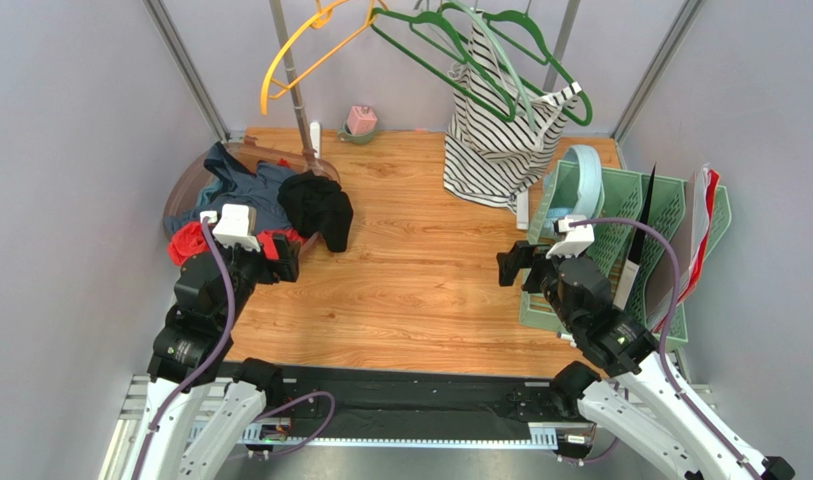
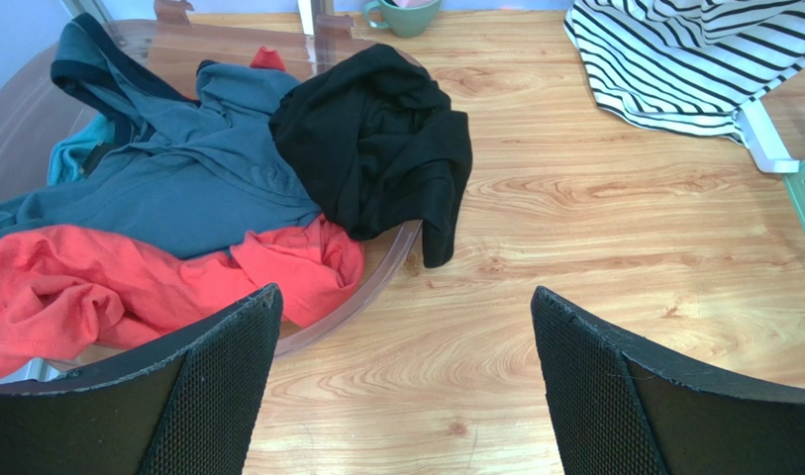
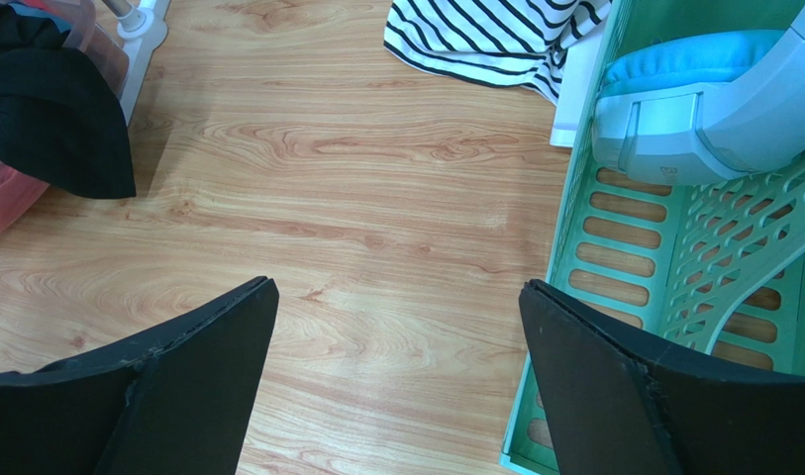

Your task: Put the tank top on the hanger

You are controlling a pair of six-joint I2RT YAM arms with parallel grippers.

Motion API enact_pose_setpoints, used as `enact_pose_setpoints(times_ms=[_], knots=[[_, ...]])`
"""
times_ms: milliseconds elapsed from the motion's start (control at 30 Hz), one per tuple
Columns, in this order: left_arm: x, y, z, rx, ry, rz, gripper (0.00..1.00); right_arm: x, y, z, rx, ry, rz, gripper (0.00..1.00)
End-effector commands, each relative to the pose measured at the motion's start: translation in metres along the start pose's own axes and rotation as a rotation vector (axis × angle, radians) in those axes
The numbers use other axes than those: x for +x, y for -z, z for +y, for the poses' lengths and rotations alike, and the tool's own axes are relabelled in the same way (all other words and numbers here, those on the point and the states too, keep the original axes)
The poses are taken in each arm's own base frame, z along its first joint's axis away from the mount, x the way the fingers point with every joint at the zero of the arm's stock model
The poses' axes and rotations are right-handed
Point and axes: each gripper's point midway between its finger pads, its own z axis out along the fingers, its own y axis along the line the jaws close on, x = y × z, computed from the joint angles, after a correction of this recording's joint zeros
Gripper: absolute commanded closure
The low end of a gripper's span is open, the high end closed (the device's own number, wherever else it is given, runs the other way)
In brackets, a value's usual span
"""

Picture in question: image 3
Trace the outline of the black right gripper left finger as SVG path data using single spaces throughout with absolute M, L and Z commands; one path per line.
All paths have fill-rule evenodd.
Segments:
M 256 277 L 35 372 L 0 373 L 0 474 L 233 474 L 276 321 Z

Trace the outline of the black tank top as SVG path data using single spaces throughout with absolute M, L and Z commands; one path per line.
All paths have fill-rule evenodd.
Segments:
M 0 4 L 0 161 L 79 197 L 132 198 L 122 108 L 67 38 L 53 20 Z

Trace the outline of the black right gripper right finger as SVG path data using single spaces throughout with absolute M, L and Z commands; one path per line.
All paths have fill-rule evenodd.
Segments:
M 552 285 L 519 307 L 564 474 L 805 474 L 805 377 L 716 358 Z

